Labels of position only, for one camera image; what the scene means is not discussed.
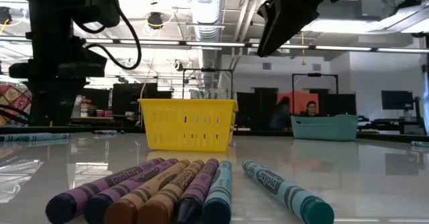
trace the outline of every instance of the brown crayon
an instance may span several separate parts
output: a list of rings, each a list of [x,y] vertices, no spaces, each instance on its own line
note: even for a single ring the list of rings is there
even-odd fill
[[[201,168],[202,160],[196,160],[161,189],[137,211],[137,224],[168,224],[172,220],[174,205]]]
[[[180,160],[177,164],[115,201],[106,210],[105,224],[135,224],[137,211],[143,204],[189,165],[188,160]]]

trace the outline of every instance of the teal basket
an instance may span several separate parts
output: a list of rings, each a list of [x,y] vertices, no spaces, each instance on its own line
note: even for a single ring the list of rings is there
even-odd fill
[[[356,140],[357,116],[291,117],[294,137],[334,141]]]

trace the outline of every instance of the purple crayon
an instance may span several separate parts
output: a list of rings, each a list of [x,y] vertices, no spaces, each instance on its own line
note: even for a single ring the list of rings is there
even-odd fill
[[[166,160],[155,167],[147,169],[142,173],[95,195],[86,204],[86,208],[84,210],[85,220],[89,224],[104,224],[107,208],[110,207],[110,205],[112,205],[117,199],[130,193],[135,188],[141,186],[146,181],[151,180],[153,177],[157,176],[159,173],[173,166],[177,162],[179,161],[175,158]]]
[[[200,216],[218,165],[219,161],[216,159],[207,160],[180,197],[176,224],[194,223]]]
[[[73,218],[83,213],[88,200],[99,192],[115,186],[163,161],[164,160],[161,158],[156,158],[138,166],[83,184],[72,190],[57,194],[46,205],[46,216],[49,221],[54,224],[71,221]]]

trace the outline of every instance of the white wall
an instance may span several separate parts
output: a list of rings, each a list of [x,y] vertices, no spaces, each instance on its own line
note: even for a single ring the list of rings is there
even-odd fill
[[[278,88],[279,92],[292,91],[292,74],[311,73],[313,64],[320,64],[320,73],[329,74],[330,63],[325,62],[322,57],[305,57],[306,65],[302,65],[302,57],[290,59],[289,57],[267,57],[242,56],[234,71],[235,92],[252,93],[255,87]],[[223,55],[223,68],[228,68],[231,62],[230,55]],[[271,63],[271,70],[262,70],[262,63]],[[230,82],[223,80],[223,88],[230,88]],[[330,89],[335,90],[334,78],[308,78],[307,76],[295,77],[295,89]]]
[[[351,90],[350,52],[344,53],[330,61],[331,74],[338,75],[339,93],[353,93]]]
[[[370,119],[403,116],[402,111],[382,109],[381,91],[412,91],[414,97],[423,97],[424,75],[418,54],[351,52],[350,66],[358,114]]]

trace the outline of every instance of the person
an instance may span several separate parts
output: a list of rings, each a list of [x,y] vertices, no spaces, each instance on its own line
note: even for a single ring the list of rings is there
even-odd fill
[[[309,101],[307,103],[307,110],[301,114],[301,117],[319,117],[315,101]]]
[[[284,97],[275,107],[269,128],[274,131],[284,131],[286,121],[290,118],[289,97]]]

